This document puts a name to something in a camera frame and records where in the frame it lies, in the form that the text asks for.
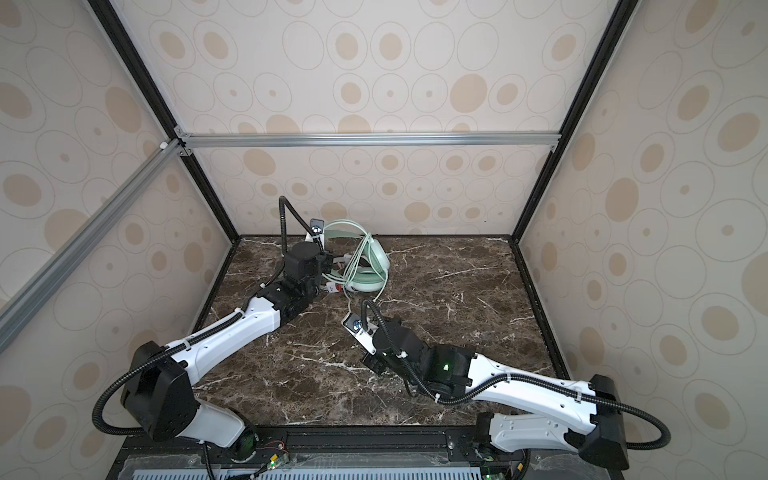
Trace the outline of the black corner frame post left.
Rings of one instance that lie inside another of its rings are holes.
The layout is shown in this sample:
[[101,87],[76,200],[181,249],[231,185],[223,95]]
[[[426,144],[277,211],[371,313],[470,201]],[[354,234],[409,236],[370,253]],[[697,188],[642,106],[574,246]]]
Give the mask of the black corner frame post left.
[[240,234],[226,213],[218,195],[214,192],[201,163],[191,148],[187,147],[185,141],[181,138],[181,129],[178,122],[155,82],[155,77],[147,68],[128,31],[119,19],[117,10],[111,1],[89,0],[87,4],[115,48],[120,60],[138,87],[152,114],[159,122],[163,132],[171,140],[178,140],[180,142],[183,147],[181,160],[187,172],[192,177],[205,203],[212,211],[218,224],[222,227],[226,237],[231,243],[236,243],[240,238]]

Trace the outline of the silver aluminium rail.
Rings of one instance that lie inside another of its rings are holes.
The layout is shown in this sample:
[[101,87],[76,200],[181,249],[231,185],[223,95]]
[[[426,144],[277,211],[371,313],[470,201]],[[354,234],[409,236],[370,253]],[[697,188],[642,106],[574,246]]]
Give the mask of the silver aluminium rail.
[[164,147],[156,150],[6,304],[1,311],[2,350],[14,342],[166,164],[180,153],[181,144],[178,139],[169,140]]
[[187,148],[556,146],[556,131],[202,134],[179,130]]

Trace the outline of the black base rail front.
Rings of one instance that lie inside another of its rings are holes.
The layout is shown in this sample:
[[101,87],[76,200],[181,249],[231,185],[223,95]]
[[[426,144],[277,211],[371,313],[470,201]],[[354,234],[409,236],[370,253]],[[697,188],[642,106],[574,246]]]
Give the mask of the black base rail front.
[[576,454],[494,453],[470,426],[277,426],[258,430],[253,456],[237,463],[191,440],[130,437],[110,479],[613,479]]

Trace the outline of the black corner frame post right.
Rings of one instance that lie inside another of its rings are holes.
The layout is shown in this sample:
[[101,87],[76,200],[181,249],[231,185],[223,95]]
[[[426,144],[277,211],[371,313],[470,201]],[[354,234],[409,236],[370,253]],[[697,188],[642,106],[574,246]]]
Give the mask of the black corner frame post right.
[[559,130],[559,141],[554,150],[547,156],[524,205],[518,223],[511,234],[510,243],[513,246],[517,246],[521,242],[525,231],[536,213],[548,185],[565,154],[566,148],[572,140],[638,4],[638,0],[620,0],[616,3],[606,29],[597,43],[596,50],[590,63],[587,65],[585,75],[576,90],[576,94]]

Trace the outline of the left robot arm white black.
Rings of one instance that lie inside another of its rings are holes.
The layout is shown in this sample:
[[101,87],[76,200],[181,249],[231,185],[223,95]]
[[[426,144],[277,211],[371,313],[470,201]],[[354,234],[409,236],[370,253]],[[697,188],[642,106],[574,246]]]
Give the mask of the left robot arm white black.
[[321,238],[322,221],[306,222],[286,197],[280,197],[278,213],[282,237],[292,215],[306,240],[295,245],[282,240],[273,275],[230,315],[165,346],[149,341],[139,347],[129,371],[96,400],[91,421],[97,431],[145,434],[155,442],[194,440],[227,450],[237,462],[255,453],[253,426],[231,409],[198,399],[193,387],[241,348],[297,318],[320,293],[332,263]]

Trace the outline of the silver aluminium rail back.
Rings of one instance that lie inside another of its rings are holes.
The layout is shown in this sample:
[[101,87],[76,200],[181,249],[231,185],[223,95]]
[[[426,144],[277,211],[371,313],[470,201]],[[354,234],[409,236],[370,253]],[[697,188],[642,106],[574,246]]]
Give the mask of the silver aluminium rail back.
[[556,146],[556,131],[202,134],[179,130],[187,148]]

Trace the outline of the mint green headphones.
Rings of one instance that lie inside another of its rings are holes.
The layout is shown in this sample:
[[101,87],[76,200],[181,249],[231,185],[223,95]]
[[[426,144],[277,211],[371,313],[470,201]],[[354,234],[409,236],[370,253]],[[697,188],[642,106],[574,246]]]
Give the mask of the mint green headphones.
[[330,240],[354,239],[357,246],[351,254],[333,260],[327,281],[342,284],[345,290],[380,293],[389,280],[390,260],[381,243],[363,226],[348,219],[328,223],[325,244]]

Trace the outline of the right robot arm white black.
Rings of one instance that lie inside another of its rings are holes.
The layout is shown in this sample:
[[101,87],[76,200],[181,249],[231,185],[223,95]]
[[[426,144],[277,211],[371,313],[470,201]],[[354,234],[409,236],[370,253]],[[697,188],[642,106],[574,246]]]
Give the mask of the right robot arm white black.
[[529,373],[473,349],[430,345],[371,300],[342,322],[363,347],[374,373],[399,376],[412,396],[443,407],[490,402],[517,409],[476,422],[475,442],[492,451],[562,450],[606,470],[626,470],[629,451],[651,451],[671,441],[667,425],[621,402],[613,380],[595,375],[572,381]]

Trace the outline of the silver aluminium rail left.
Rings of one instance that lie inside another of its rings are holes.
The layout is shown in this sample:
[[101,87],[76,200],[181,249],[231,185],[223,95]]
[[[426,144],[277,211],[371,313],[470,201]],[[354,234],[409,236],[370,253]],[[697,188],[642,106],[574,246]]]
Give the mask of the silver aluminium rail left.
[[166,164],[180,153],[181,144],[178,139],[169,140],[164,147],[156,150],[6,304],[1,311],[2,350],[14,342]]

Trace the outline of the black corner frame post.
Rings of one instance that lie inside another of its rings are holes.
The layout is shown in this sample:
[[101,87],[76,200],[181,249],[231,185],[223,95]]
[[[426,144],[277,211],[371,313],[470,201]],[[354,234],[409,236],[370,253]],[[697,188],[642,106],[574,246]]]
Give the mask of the black corner frame post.
[[548,185],[565,154],[566,148],[572,140],[638,4],[638,0],[620,0],[616,3],[606,29],[597,43],[596,50],[590,63],[587,65],[585,75],[576,90],[576,94],[559,130],[559,141],[554,150],[547,156],[524,205],[518,223],[511,234],[510,243],[513,246],[517,246],[521,242],[525,231],[536,213]]
[[218,224],[222,227],[226,237],[231,243],[236,243],[240,238],[240,234],[226,213],[218,195],[214,192],[201,163],[191,148],[187,147],[185,141],[181,138],[181,129],[178,122],[155,82],[155,77],[147,68],[128,31],[119,19],[117,10],[111,1],[89,0],[87,4],[115,48],[120,60],[138,87],[152,114],[159,122],[163,132],[171,140],[178,140],[180,142],[183,147],[181,160],[187,172],[192,177],[205,203],[212,211]]

